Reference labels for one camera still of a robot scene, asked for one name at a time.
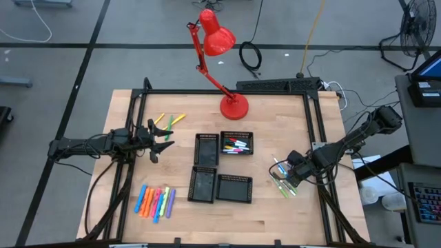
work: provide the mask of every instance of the white cable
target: white cable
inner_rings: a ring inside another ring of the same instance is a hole
[[[340,111],[342,111],[342,110],[344,110],[347,107],[347,99],[346,99],[345,91],[343,90],[343,87],[338,82],[331,81],[331,82],[328,82],[327,84],[330,85],[332,83],[335,83],[340,88],[340,90],[342,91],[343,99],[345,100],[345,106],[342,109],[340,109]]]
[[[20,39],[20,38],[14,37],[14,36],[12,36],[12,35],[7,34],[7,33],[6,33],[5,31],[3,31],[1,28],[0,28],[0,32],[2,32],[4,35],[6,35],[7,37],[9,37],[9,38],[11,38],[11,39],[18,40],[18,41],[46,43],[46,42],[48,42],[48,41],[52,38],[52,31],[50,30],[50,28],[49,28],[49,26],[46,24],[46,22],[44,22],[43,19],[40,17],[40,14],[37,12],[37,9],[35,8],[35,5],[34,5],[34,0],[30,0],[30,3],[32,4],[32,9],[35,11],[35,14],[37,14],[37,16],[39,17],[40,21],[41,21],[41,22],[44,24],[44,26],[48,29],[48,31],[49,31],[49,38],[47,38],[47,39],[44,40],[44,41],[36,41],[36,40]]]

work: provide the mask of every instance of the wooden table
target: wooden table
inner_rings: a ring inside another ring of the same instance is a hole
[[[105,133],[124,127],[130,93],[130,90],[113,92]],[[319,96],[327,139],[329,142],[337,141],[345,135],[345,130],[336,94],[319,92]],[[268,174],[269,166],[274,163],[272,154],[281,160],[293,149],[305,153],[310,148],[302,97],[247,95],[250,109],[248,115],[239,121],[230,121],[222,116],[219,110],[222,97],[203,94],[148,95],[143,120],[145,126],[147,119],[156,119],[163,112],[166,116],[159,122],[159,128],[167,125],[170,114],[178,116],[186,113],[187,116],[173,126],[174,134],[170,140],[176,143],[161,154],[158,164],[151,163],[148,154],[136,160],[123,242],[172,243],[175,237],[179,237],[182,243],[272,245],[275,239],[280,239],[284,245],[325,245],[316,186],[302,182],[298,195],[286,199]],[[314,130],[318,133],[314,106],[310,106]],[[221,154],[218,166],[219,174],[253,178],[252,204],[221,200],[215,200],[214,204],[189,202],[187,194],[195,134],[220,133],[223,130],[254,133],[254,155]],[[106,157],[96,162],[91,183],[109,163],[110,159]],[[347,156],[341,163],[352,167]],[[93,191],[89,228],[96,224],[108,207],[115,168],[100,179]],[[141,218],[133,212],[142,184],[176,189],[170,219],[161,218],[159,224],[153,224],[151,218]],[[340,167],[336,189],[342,212],[359,234],[369,240],[356,178],[351,170]],[[329,213],[334,223],[332,212]],[[114,223],[117,223],[118,217],[119,210],[114,215]],[[83,221],[84,215],[78,237],[85,235]],[[116,225],[113,224],[111,237],[115,233]],[[335,225],[332,225],[332,233],[337,240]]]

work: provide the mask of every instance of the lamp shade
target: lamp shade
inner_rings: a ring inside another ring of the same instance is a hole
[[[230,50],[236,43],[234,34],[219,26],[218,19],[212,10],[203,10],[199,21],[205,31],[204,51],[207,56],[217,56]]]

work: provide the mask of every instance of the black floor stripe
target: black floor stripe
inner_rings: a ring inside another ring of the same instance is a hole
[[[0,48],[88,48],[88,43],[0,43]]]
[[[68,126],[68,121],[70,115],[72,113],[72,109],[75,104],[76,96],[78,95],[78,91],[81,86],[81,82],[83,81],[85,71],[88,68],[88,64],[90,61],[90,57],[92,56],[92,51],[96,40],[98,39],[99,31],[101,30],[101,26],[103,25],[105,14],[107,13],[107,9],[109,7],[110,0],[105,0],[103,3],[103,7],[101,8],[98,20],[95,25],[95,29],[92,33],[92,37],[90,38],[89,46],[84,55],[83,62],[81,63],[81,67],[79,69],[78,75],[76,76],[74,86],[69,96],[68,104],[63,113],[63,117],[61,118],[61,123],[57,131],[57,135],[55,139],[59,140],[63,137],[66,127]],[[43,198],[43,193],[45,191],[46,185],[48,184],[50,173],[52,168],[54,167],[54,161],[50,158],[47,159],[43,172],[41,174],[39,184],[35,190],[34,196],[32,197],[32,201],[30,203],[28,212],[26,214],[23,225],[21,226],[19,237],[15,243],[15,246],[24,246],[26,244],[26,240],[28,239],[30,230],[32,228],[32,224],[34,222],[35,216],[37,214],[41,199]]]
[[[86,43],[0,43],[0,48],[88,48]],[[240,44],[234,45],[233,49],[239,49]],[[305,45],[290,44],[256,44],[261,50],[304,50]],[[194,49],[193,44],[135,44],[135,43],[95,43],[96,49]],[[353,50],[378,51],[378,45],[310,45],[308,50]],[[391,45],[384,47],[386,51],[401,51],[401,46]],[[441,46],[431,46],[428,51],[441,50]]]

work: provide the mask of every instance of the lamp base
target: lamp base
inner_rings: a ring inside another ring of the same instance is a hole
[[[233,94],[236,102],[224,96],[220,102],[220,112],[230,120],[238,120],[248,113],[248,100],[241,94]]]

